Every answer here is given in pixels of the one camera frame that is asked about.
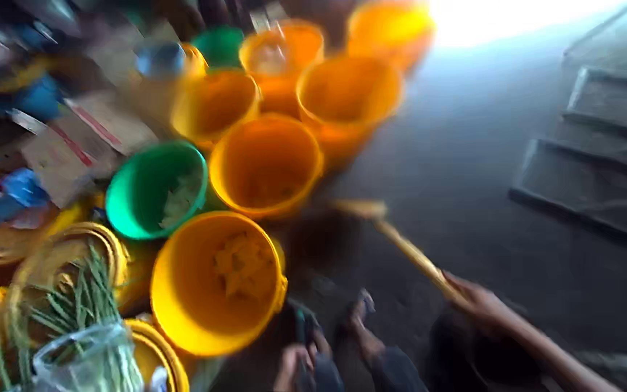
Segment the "bright light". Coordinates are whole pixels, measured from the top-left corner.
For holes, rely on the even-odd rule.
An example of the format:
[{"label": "bright light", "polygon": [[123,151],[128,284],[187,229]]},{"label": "bright light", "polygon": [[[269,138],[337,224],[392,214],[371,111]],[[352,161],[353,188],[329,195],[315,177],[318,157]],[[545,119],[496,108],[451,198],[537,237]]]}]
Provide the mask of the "bright light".
[{"label": "bright light", "polygon": [[468,47],[611,11],[627,0],[430,0],[436,46]]}]

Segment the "red stripe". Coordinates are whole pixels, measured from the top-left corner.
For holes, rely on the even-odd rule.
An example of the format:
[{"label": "red stripe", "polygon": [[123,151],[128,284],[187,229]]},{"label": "red stripe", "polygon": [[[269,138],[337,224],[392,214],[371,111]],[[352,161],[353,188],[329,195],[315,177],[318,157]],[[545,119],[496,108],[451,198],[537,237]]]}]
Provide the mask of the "red stripe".
[{"label": "red stripe", "polygon": [[78,144],[74,143],[74,141],[70,139],[69,136],[67,136],[67,134],[62,129],[59,129],[56,126],[49,127],[50,129],[55,131],[57,135],[60,135],[62,139],[64,139],[64,142],[74,152],[74,155],[76,155],[83,162],[83,164],[86,165],[86,167],[91,167],[93,162],[91,161],[91,159],[89,159],[86,153],[83,152]]},{"label": "red stripe", "polygon": [[81,117],[84,121],[86,121],[86,123],[90,127],[92,127],[96,132],[100,133],[106,139],[108,139],[110,143],[115,144],[116,146],[122,145],[122,143],[120,143],[120,140],[116,138],[115,135],[110,133],[108,129],[102,126],[96,119],[93,118],[92,115],[90,115],[87,111],[85,111],[81,106],[70,105],[70,108],[72,109],[72,111],[74,111],[74,113],[77,116]]}]

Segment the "ground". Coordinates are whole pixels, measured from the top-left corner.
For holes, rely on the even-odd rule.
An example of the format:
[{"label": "ground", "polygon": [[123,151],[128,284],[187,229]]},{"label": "ground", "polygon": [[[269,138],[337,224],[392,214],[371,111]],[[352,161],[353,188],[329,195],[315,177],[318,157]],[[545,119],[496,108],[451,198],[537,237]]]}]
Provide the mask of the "ground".
[{"label": "ground", "polygon": [[[370,224],[321,206],[379,198],[389,220],[441,268],[528,311],[569,350],[627,353],[627,244],[511,201],[528,140],[553,127],[562,51],[592,22],[552,26],[474,48],[436,49],[407,81],[397,116],[343,173],[326,178],[295,224],[272,227],[287,252],[289,294],[333,340],[366,287],[370,329],[418,365],[446,306],[440,292]],[[284,312],[234,355],[214,391],[271,388],[293,331]],[[348,391],[370,391],[354,350],[338,358]]]}]

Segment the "cardboard box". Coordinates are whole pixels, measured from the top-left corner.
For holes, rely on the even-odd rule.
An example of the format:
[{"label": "cardboard box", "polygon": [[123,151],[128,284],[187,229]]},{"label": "cardboard box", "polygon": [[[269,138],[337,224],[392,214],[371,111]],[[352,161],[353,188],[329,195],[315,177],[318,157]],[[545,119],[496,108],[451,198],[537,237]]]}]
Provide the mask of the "cardboard box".
[{"label": "cardboard box", "polygon": [[93,180],[110,178],[123,156],[159,140],[111,91],[66,103],[69,109],[65,114],[21,149],[60,208],[92,186]]}]

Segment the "clear plastic bag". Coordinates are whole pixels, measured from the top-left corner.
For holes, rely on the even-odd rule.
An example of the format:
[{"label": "clear plastic bag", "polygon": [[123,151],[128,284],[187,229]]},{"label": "clear plastic bag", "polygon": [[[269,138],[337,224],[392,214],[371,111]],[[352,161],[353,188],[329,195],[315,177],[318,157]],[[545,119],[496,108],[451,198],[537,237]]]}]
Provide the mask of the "clear plastic bag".
[{"label": "clear plastic bag", "polygon": [[[79,347],[82,353],[57,363],[68,347]],[[36,391],[141,392],[144,381],[134,354],[124,324],[96,325],[61,336],[33,356]]]}]

